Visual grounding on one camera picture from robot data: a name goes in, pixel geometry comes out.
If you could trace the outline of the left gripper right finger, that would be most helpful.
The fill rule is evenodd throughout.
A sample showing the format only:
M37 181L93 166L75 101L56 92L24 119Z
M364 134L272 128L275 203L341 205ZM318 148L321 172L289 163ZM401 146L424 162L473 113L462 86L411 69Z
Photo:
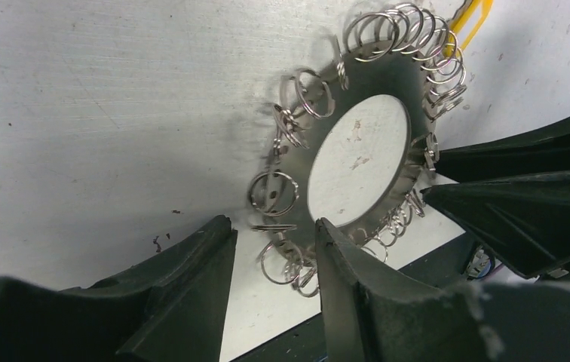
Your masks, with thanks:
M432 287L315 224L331 361L570 361L570 282Z

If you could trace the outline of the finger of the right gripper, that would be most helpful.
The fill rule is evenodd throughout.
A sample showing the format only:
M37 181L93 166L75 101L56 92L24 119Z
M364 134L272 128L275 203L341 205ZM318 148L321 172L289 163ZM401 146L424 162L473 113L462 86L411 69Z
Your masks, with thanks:
M436 171L458 183L570 171L570 117L500 140L443 150Z
M522 278L570 262L570 171L432 186L422 196Z

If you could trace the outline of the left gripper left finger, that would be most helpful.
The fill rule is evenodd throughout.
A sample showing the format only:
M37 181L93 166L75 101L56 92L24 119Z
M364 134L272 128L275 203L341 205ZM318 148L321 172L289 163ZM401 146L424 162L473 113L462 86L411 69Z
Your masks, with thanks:
M88 288L0 276L0 361L216 361L238 239L223 215Z

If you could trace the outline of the metal disc with key rings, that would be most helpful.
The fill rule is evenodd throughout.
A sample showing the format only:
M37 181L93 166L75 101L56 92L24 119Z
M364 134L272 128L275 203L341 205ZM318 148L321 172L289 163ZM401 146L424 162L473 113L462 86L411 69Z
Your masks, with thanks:
M416 3L355 14L331 42L326 68L283 77L274 137L247 190L253 229L269 236L263 277L305 298L319 291L316 219L386 261L423 216L420 179L440 160L436 123L467 89L455 30Z

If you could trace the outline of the key with yellow tag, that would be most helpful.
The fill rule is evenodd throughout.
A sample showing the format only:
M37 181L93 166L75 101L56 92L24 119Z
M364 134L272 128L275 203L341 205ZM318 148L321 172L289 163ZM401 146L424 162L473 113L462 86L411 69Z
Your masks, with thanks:
M487 20L493 0L453 0L450 4L453 15L447 23L458 47L464 51Z

